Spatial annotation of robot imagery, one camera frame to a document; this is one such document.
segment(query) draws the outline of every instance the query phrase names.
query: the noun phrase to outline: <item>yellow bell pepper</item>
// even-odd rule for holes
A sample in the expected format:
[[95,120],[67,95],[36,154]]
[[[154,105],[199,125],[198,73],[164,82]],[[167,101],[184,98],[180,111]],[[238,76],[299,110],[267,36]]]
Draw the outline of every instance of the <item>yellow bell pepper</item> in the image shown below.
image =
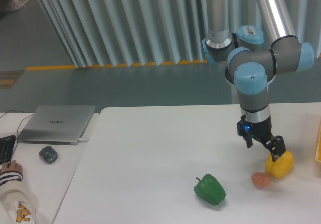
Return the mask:
[[274,178],[280,179],[287,175],[294,166],[294,156],[290,151],[285,151],[275,162],[270,154],[265,162],[266,172]]

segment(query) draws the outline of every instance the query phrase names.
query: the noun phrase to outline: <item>laptop logo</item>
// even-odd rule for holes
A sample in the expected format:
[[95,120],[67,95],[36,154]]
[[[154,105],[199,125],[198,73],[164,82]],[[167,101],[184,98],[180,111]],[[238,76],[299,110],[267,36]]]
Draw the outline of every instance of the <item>laptop logo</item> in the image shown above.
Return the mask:
[[63,120],[50,120],[50,123],[59,123],[62,124],[64,121]]

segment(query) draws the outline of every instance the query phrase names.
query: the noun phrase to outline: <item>blue joint cap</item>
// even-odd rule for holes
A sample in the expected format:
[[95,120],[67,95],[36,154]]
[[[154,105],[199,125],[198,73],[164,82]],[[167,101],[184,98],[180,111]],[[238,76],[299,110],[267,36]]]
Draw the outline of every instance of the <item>blue joint cap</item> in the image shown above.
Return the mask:
[[233,51],[231,51],[227,57],[227,66],[230,67],[230,62],[232,61],[233,57],[235,57],[235,55],[238,54],[239,52],[243,52],[243,51],[250,52],[250,50],[245,47],[238,47],[238,48],[235,48]]
[[261,28],[253,25],[243,25],[236,30],[236,36],[242,41],[260,45],[264,42],[264,34]]
[[239,66],[234,73],[234,84],[243,94],[255,95],[267,86],[267,76],[262,65],[247,62]]
[[309,42],[303,42],[296,72],[312,68],[314,60],[314,50],[312,45]]
[[215,61],[212,59],[209,51],[207,50],[205,38],[202,40],[202,46],[203,46],[203,51],[204,51],[204,55],[205,55],[207,62],[212,63],[212,64],[215,63]]

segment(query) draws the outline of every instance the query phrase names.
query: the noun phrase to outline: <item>small round fruit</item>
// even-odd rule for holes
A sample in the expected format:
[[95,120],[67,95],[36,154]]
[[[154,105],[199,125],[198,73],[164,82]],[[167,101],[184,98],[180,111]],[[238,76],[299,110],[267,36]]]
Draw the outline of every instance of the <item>small round fruit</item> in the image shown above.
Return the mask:
[[253,184],[266,188],[271,184],[271,178],[262,172],[256,172],[251,177]]

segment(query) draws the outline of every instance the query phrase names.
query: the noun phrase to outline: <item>green bell pepper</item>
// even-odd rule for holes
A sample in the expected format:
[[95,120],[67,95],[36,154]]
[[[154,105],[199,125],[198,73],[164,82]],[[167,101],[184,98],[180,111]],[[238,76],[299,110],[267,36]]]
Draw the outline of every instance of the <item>green bell pepper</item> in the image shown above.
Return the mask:
[[194,186],[194,192],[200,199],[212,205],[218,205],[224,200],[225,191],[214,176],[206,174],[202,180],[196,179],[199,183]]

